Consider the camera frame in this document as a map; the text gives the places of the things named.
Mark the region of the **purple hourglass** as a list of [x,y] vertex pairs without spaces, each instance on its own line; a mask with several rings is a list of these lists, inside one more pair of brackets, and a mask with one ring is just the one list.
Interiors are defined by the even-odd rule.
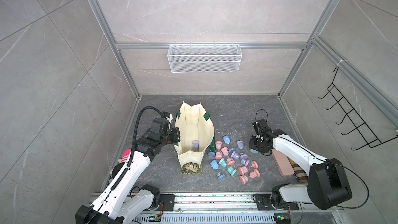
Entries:
[[199,143],[199,141],[193,141],[192,142],[192,151],[193,152],[198,152],[199,151],[199,148],[200,148],[200,143]]

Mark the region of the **cream canvas tote bag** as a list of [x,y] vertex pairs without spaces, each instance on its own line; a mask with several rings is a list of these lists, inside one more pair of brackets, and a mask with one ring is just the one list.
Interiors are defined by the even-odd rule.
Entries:
[[[215,129],[210,114],[201,103],[191,106],[183,102],[176,113],[175,127],[180,130],[179,145],[174,145],[181,166],[180,173],[201,174],[205,152],[216,152]],[[200,143],[198,152],[191,150],[193,141]]]

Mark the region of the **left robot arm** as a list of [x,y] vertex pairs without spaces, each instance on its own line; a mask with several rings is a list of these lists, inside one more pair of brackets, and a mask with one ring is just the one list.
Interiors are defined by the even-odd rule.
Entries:
[[116,177],[90,206],[82,205],[75,214],[78,224],[129,224],[142,211],[162,207],[160,190],[145,185],[138,193],[128,198],[136,181],[168,144],[180,142],[180,132],[172,125],[173,115],[160,113],[151,127],[141,136],[133,134],[132,149]]

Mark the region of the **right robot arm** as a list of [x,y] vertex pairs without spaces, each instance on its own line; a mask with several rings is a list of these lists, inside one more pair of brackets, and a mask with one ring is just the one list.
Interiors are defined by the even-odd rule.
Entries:
[[321,210],[341,207],[352,199],[346,172],[350,169],[339,160],[318,155],[292,139],[281,129],[271,129],[265,119],[256,119],[255,135],[249,145],[265,156],[278,151],[295,162],[308,176],[304,184],[284,184],[273,188],[273,208],[280,209],[290,202],[313,204]]

